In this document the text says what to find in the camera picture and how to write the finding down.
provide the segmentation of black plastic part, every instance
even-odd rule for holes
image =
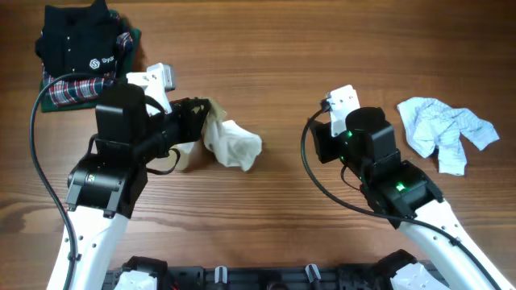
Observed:
[[[131,144],[146,135],[145,94],[139,86],[116,84],[100,100],[95,109],[100,139]]]
[[[332,138],[331,124],[314,123],[310,128],[315,150],[322,163],[338,157],[360,178],[360,191],[375,213],[415,218],[426,203],[443,201],[443,193],[419,168],[402,162],[396,148],[393,126],[381,108],[359,108],[346,117],[347,131]],[[390,221],[394,228],[400,222]]]
[[[443,202],[443,193],[437,185],[407,160],[398,170],[377,178],[368,188],[360,189],[373,211],[402,218],[416,218],[415,210],[430,201]],[[390,223],[396,229],[400,226],[399,221]]]
[[[422,263],[441,283],[446,281],[431,263]],[[323,290],[383,290],[374,288],[369,281],[372,277],[372,264],[348,264],[338,267],[320,267],[320,288]],[[311,290],[304,267],[283,268],[228,268],[228,290]],[[169,267],[174,285],[179,290],[217,290],[223,284],[214,283],[214,269],[202,267]],[[102,290],[113,290],[118,283],[121,270],[108,271]]]
[[[375,263],[369,272],[369,284],[375,289],[391,289],[390,279],[404,266],[418,260],[405,250],[398,250]]]
[[[170,285],[173,285],[174,278],[169,272],[167,262],[159,259],[151,259],[146,257],[132,257],[122,265],[122,272],[125,271],[140,271],[148,273],[151,277],[157,278],[157,290],[169,290]]]
[[[73,173],[66,203],[74,211],[78,205],[104,210],[105,218],[120,213],[131,218],[139,195],[147,184],[144,164],[135,167],[105,162],[99,155],[82,160]]]
[[[342,145],[339,136],[331,136],[331,124],[328,122],[313,122],[310,131],[314,136],[315,152],[319,161],[324,164],[338,159],[342,155]]]
[[[170,114],[149,117],[148,99],[140,87],[127,84],[102,95],[95,111],[98,135],[90,140],[98,153],[91,154],[89,146],[70,173],[69,210],[83,205],[103,209],[106,218],[116,213],[131,218],[147,183],[146,164],[168,156],[175,144],[199,140],[210,101],[186,98],[171,103]]]
[[[373,163],[393,154],[396,148],[393,126],[385,120],[381,108],[360,108],[346,117],[346,128],[353,133],[363,134],[363,157]]]

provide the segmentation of green led light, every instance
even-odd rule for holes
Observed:
[[[396,189],[397,189],[398,191],[402,191],[403,189],[406,189],[406,187],[405,187],[405,185],[403,185],[403,183],[398,182],[398,183],[396,184]]]

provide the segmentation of folded shirt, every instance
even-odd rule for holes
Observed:
[[[109,12],[105,0],[89,7],[45,7],[44,28],[35,52],[43,63],[47,85],[66,73],[92,73],[99,77],[60,81],[47,92],[57,106],[94,100],[112,84],[104,77],[116,77],[123,57],[133,49],[129,29],[118,13]]]
[[[129,52],[133,49],[132,44],[133,41],[129,32],[124,32],[117,38],[117,46],[122,52]],[[105,73],[104,77],[116,77],[118,61],[115,60],[114,62],[114,71]],[[42,66],[43,86],[46,86],[50,82],[54,81],[55,78],[47,72],[44,64],[42,64]],[[94,77],[79,81],[58,81],[47,91],[46,94],[56,106],[70,106],[97,99],[98,95],[104,90],[104,88],[111,85],[113,85],[113,81],[106,80],[102,77]]]

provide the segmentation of white plastic part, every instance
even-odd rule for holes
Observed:
[[[162,63],[151,65],[147,68],[147,73],[161,73],[165,92],[176,88],[176,76],[170,65]]]
[[[140,271],[124,272],[114,290],[156,290],[158,279]]]
[[[113,218],[103,217],[101,209],[78,206],[75,211],[68,211],[68,216],[75,229],[78,254],[81,259],[75,263],[73,282],[70,289],[101,289],[119,239],[126,230],[129,219],[120,214]],[[56,265],[48,282],[47,290],[62,289],[65,285],[69,268],[69,236],[64,229],[61,248]]]
[[[514,289],[509,281],[489,261],[488,257],[460,225],[451,206],[446,202],[431,201],[416,209],[416,220],[445,230],[471,251],[503,290]],[[493,289],[491,283],[473,261],[450,240],[423,226],[402,222],[399,230],[415,241],[428,255],[451,289]]]
[[[336,137],[346,130],[346,117],[352,111],[360,108],[358,96],[351,85],[328,93],[330,103],[331,136]]]
[[[126,75],[127,82],[129,84],[138,85],[144,89],[145,95],[155,99],[163,107],[164,112],[166,114],[170,114],[172,113],[172,107],[170,106],[169,99],[165,94],[164,78],[172,78],[170,76],[172,69],[169,66],[168,69],[165,69],[163,64],[157,67],[155,67],[155,65],[149,67],[154,67],[150,72],[129,72]],[[153,106],[147,105],[147,113],[149,116],[153,116],[159,112],[160,111]]]
[[[393,285],[393,290],[448,289],[448,287],[434,278],[420,263],[410,263],[397,270],[396,275],[391,278],[390,282]]]

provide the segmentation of light blue cloth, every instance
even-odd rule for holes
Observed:
[[[499,140],[493,124],[468,109],[453,109],[429,97],[412,97],[397,105],[406,131],[406,141],[426,158],[439,149],[439,173],[464,175],[467,160],[460,134],[478,150]]]

